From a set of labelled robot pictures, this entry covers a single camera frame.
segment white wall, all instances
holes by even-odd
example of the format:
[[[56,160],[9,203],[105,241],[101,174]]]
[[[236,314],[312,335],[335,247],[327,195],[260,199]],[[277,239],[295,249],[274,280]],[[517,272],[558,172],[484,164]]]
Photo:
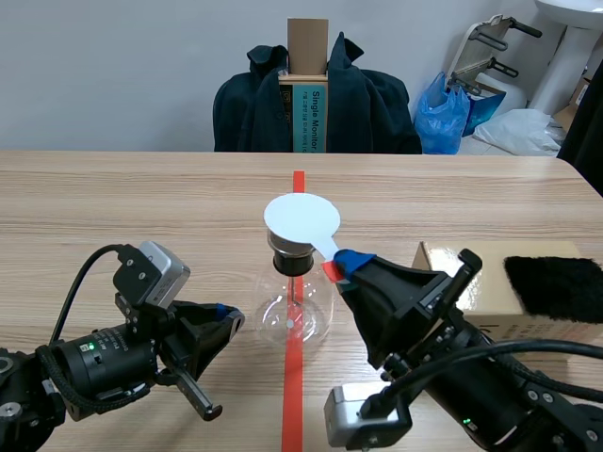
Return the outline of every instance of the white wall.
[[[217,89],[256,44],[286,45],[287,16],[329,18],[330,46],[345,31],[366,51],[358,66],[402,79],[414,104],[497,12],[546,32],[514,32],[502,58],[532,91],[561,27],[530,0],[5,0],[0,148],[210,151]]]

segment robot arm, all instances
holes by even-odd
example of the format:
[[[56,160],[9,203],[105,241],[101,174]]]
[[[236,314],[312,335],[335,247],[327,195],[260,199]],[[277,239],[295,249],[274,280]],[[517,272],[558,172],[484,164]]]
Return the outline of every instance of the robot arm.
[[[395,444],[412,427],[410,404],[426,391],[485,450],[603,450],[603,411],[572,405],[547,387],[557,381],[531,373],[509,354],[571,350],[603,358],[603,349],[563,341],[494,344],[454,307],[481,269],[472,252],[459,257],[464,264],[450,278],[351,250],[335,255],[347,280],[340,294],[368,362],[383,367],[386,383],[333,388],[324,409],[330,445],[369,450]]]
[[[125,323],[69,342],[60,340],[84,275],[110,251],[122,262],[113,283]],[[95,252],[73,283],[50,345],[31,355],[0,348],[0,450],[38,450],[63,424],[65,411],[80,421],[135,402],[156,384],[177,386],[203,420],[218,417],[222,406],[212,404],[197,379],[245,317],[230,306],[175,301],[189,272],[155,242]],[[157,357],[165,364],[160,372]]]

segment wooden table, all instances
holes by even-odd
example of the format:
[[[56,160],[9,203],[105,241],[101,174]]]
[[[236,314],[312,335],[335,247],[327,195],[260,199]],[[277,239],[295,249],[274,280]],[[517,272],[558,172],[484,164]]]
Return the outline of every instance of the wooden table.
[[[192,269],[180,299],[224,302],[252,317],[253,282],[269,262],[262,212],[305,170],[309,192],[332,200],[341,247],[410,265],[419,240],[573,240],[603,261],[603,201],[551,158],[207,153],[0,153],[0,345],[31,351],[51,333],[84,260],[109,243],[156,240]],[[113,304],[117,260],[86,278],[64,337],[122,323]],[[281,450],[283,353],[244,329],[201,377],[224,414],[202,422],[175,390],[154,388],[130,407],[68,421],[44,451]],[[603,363],[536,363],[600,388]],[[343,382],[378,374],[342,302],[320,352],[304,366],[304,450],[330,450],[322,407]],[[390,450],[474,450],[423,395],[415,426]]]

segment cardboard box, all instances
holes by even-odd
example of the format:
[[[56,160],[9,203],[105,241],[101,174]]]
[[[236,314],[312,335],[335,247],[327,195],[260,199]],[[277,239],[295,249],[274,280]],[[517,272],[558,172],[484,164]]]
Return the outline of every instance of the cardboard box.
[[[294,153],[327,152],[328,88],[326,75],[281,75],[281,97]]]
[[[327,72],[327,19],[287,19],[289,73],[323,75]]]
[[[590,86],[591,81],[588,78],[580,79],[569,105],[553,116],[555,121],[561,125],[565,132],[569,132],[569,129],[574,122],[574,118],[576,117],[576,113],[578,113],[578,107],[584,98],[584,94],[586,94],[586,90]]]
[[[572,242],[421,242],[413,267],[446,271],[453,276],[462,264],[457,256],[465,248],[479,255],[483,268],[457,307],[467,321],[495,341],[539,338],[589,343],[603,332],[603,325],[529,315],[507,278],[503,265],[506,257],[581,257]]]
[[[279,85],[289,124],[289,150],[326,153],[329,21],[288,19],[287,34],[290,74],[280,75]]]

